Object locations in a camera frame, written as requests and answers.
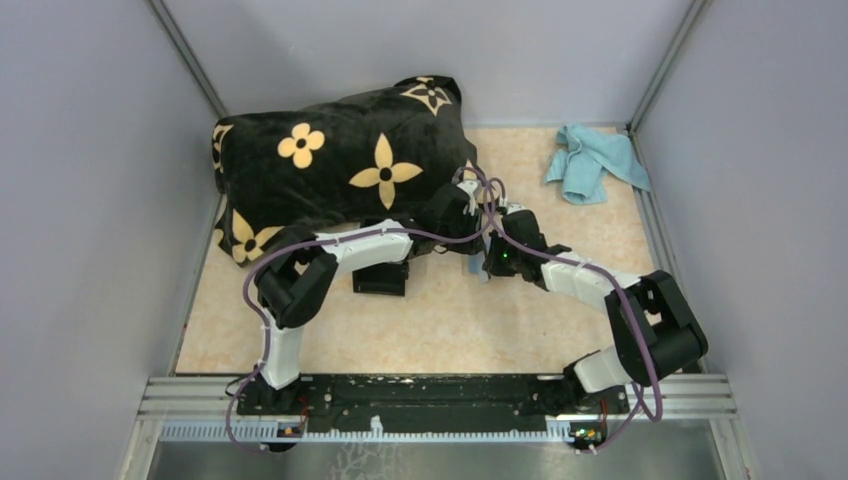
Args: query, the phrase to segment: metal edge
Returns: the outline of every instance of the metal edge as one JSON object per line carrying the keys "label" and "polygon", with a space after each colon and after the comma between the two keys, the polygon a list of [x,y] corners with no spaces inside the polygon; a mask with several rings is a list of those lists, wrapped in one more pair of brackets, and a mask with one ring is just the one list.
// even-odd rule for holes
{"label": "metal edge", "polygon": [[763,473],[757,457],[754,455],[754,449],[751,447],[748,429],[745,428],[745,424],[742,423],[742,419],[739,417],[731,420],[730,425],[733,427],[736,444],[739,447],[739,452],[742,454],[742,464],[745,466],[746,480],[762,479]]}
{"label": "metal edge", "polygon": [[217,206],[212,210],[212,215],[205,222],[208,225],[208,234],[204,237],[203,248],[200,249],[199,255],[194,259],[192,268],[192,273],[194,275],[194,281],[191,284],[191,291],[186,296],[185,302],[180,309],[179,318],[182,319],[183,325],[180,328],[179,338],[177,339],[176,345],[174,345],[174,350],[170,357],[170,362],[168,364],[168,375],[175,375],[177,371],[177,363],[180,360],[180,352],[183,348],[183,342],[185,341],[186,327],[188,326],[189,318],[191,317],[191,311],[194,309],[194,300],[197,297],[197,290],[200,287],[200,277],[203,275],[203,267],[206,265],[206,256],[209,255],[209,248],[211,246],[212,234],[215,231],[215,222],[218,218],[218,213],[221,211],[222,205],[224,202],[224,196],[220,195],[218,197]]}
{"label": "metal edge", "polygon": [[[645,167],[650,177],[650,165],[646,161],[645,154],[642,151],[639,136],[631,132],[630,141],[633,144],[636,160]],[[634,187],[633,194],[636,197],[636,206],[639,209],[639,215],[642,217],[645,236],[648,240],[648,248],[651,250],[651,257],[654,259],[658,268],[674,276],[680,286],[680,290],[685,294],[686,288],[680,275],[680,267],[677,264],[677,258],[671,246],[668,230],[666,230],[662,212],[660,211],[654,192],[646,192]]]}
{"label": "metal edge", "polygon": [[124,455],[119,479],[147,479],[163,425],[164,422],[161,420],[136,420],[130,436],[130,444]]}
{"label": "metal edge", "polygon": [[633,119],[630,122],[631,131],[638,131],[642,126],[645,116],[657,98],[657,94],[663,85],[665,85],[672,68],[680,58],[680,52],[686,46],[694,28],[700,19],[703,18],[704,12],[706,12],[711,4],[712,0],[693,0],[689,5],[689,9],[686,11],[686,15],[683,17],[683,21],[680,27],[678,27],[677,32],[674,34],[671,44],[668,46],[662,62],[660,62],[660,66],[651,78],[648,89],[642,95],[642,100],[639,101],[639,105],[636,107],[636,112],[633,114]]}
{"label": "metal edge", "polygon": [[212,82],[209,80],[206,72],[203,71],[203,67],[188,44],[188,40],[186,40],[182,31],[180,31],[180,27],[177,25],[176,20],[174,20],[174,16],[171,15],[171,11],[165,4],[165,1],[146,0],[146,2],[159,20],[159,24],[162,25],[162,28],[168,35],[183,63],[188,68],[189,73],[194,78],[195,83],[203,93],[203,96],[206,97],[209,107],[215,112],[218,118],[228,116],[229,114],[227,113],[227,108],[224,106],[224,102],[221,101],[221,97],[218,96],[218,92],[215,91],[215,87],[212,86]]}

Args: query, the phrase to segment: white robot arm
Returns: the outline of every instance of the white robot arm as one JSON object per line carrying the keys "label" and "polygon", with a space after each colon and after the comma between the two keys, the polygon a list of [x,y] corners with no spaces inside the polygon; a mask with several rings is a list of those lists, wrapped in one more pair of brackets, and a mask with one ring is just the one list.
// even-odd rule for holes
{"label": "white robot arm", "polygon": [[[300,376],[298,357],[303,325],[317,314],[336,275],[376,264],[401,262],[413,254],[427,253],[438,244],[408,233],[412,231],[410,229],[454,238],[473,233],[479,228],[481,217],[475,201],[478,191],[479,183],[476,181],[446,186],[434,197],[431,208],[417,219],[418,222],[385,220],[352,232],[332,235],[286,229],[279,247],[308,240],[322,240],[328,244],[280,256],[256,276],[259,303],[271,324],[270,354],[268,362],[262,367],[265,382],[274,389],[282,389]],[[610,319],[615,345],[587,355],[564,369],[565,382],[572,391],[573,400],[579,402],[596,392],[631,381],[650,384],[633,332],[624,319],[621,299],[612,283],[596,271],[598,265],[591,262],[595,268],[587,268],[589,259],[567,247],[549,247],[530,210],[501,202],[498,211],[503,215],[504,232],[510,238],[529,249],[570,262],[529,254],[506,242],[497,232],[492,232],[484,265],[489,275],[521,274],[525,281],[551,293],[572,296]],[[375,231],[380,234],[340,241],[343,237]],[[449,248],[470,254],[482,249],[482,242]],[[308,266],[298,273],[295,263]],[[659,378],[687,366],[706,353],[706,338],[669,274],[656,271],[638,276],[606,270],[626,292]],[[660,322],[651,325],[645,316],[646,310],[660,313]]]}

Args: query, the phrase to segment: black blanket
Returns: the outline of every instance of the black blanket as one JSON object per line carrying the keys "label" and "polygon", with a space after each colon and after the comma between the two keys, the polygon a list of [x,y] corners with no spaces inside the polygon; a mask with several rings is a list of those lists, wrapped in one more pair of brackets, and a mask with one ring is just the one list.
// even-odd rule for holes
{"label": "black blanket", "polygon": [[414,217],[457,168],[476,165],[461,101],[452,78],[413,77],[299,111],[221,119],[212,135],[226,196],[218,246],[245,265],[285,226]]}

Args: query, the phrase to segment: light blue cloth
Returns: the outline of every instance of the light blue cloth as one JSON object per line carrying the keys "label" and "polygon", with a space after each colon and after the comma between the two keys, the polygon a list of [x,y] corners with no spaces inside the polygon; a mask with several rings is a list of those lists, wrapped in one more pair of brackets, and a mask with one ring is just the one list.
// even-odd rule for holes
{"label": "light blue cloth", "polygon": [[607,201],[601,179],[607,172],[641,188],[651,190],[648,172],[636,161],[630,139],[601,133],[583,125],[566,125],[557,132],[558,150],[551,159],[545,183],[562,181],[562,196],[575,205]]}

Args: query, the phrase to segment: gray wall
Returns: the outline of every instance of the gray wall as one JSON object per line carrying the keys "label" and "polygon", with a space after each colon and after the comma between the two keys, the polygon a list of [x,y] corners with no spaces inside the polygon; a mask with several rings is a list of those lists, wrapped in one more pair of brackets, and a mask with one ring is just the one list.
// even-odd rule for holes
{"label": "gray wall", "polygon": [[113,478],[216,192],[214,118],[141,0],[0,2],[0,478]]}
{"label": "gray wall", "polygon": [[764,478],[845,478],[848,3],[715,2],[650,113],[687,293]]}
{"label": "gray wall", "polygon": [[230,113],[452,75],[468,124],[625,122],[690,0],[169,0]]}

